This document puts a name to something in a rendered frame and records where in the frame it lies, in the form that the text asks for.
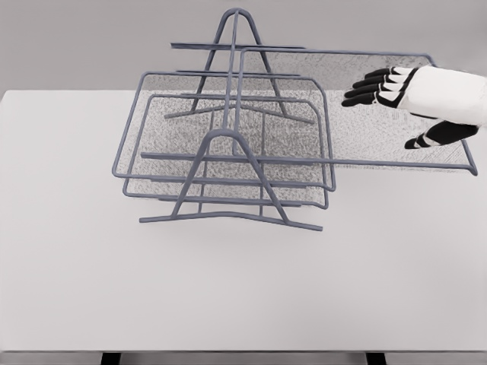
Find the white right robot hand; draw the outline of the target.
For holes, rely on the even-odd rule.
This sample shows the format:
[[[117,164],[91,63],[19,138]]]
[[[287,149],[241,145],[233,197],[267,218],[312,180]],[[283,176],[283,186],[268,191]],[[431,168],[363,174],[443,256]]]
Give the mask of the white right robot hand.
[[[472,124],[471,110],[476,77],[463,71],[430,65],[393,66],[370,72],[344,93],[343,107],[380,104],[438,123],[409,139],[406,150],[444,146],[472,137],[480,126]]]

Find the long grey mesh tray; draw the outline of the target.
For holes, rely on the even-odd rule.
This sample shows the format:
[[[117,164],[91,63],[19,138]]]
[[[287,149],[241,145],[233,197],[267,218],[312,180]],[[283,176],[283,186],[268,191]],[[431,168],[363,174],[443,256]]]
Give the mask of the long grey mesh tray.
[[[406,150],[404,144],[434,125],[433,119],[379,104],[344,108],[343,94],[367,73],[379,68],[435,66],[427,53],[366,52],[246,46],[239,61],[241,93],[251,89],[246,77],[263,68],[270,90],[288,97],[322,103],[328,119],[329,158],[337,165],[413,170],[465,170],[477,175],[465,141],[445,147]]]

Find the wide grey mesh tray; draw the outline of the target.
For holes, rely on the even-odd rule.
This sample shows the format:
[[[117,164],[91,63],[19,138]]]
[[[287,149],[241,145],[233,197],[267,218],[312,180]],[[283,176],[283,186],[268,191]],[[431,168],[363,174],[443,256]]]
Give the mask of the wide grey mesh tray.
[[[310,77],[147,71],[113,174],[274,189],[336,187],[326,94]]]

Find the small grey mesh tray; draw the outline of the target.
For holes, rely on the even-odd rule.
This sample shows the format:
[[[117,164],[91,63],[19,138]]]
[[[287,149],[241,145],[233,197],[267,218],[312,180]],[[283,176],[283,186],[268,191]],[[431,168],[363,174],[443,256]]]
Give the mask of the small grey mesh tray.
[[[144,92],[116,171],[128,196],[198,205],[325,208],[332,185],[326,119],[313,102],[240,102]]]

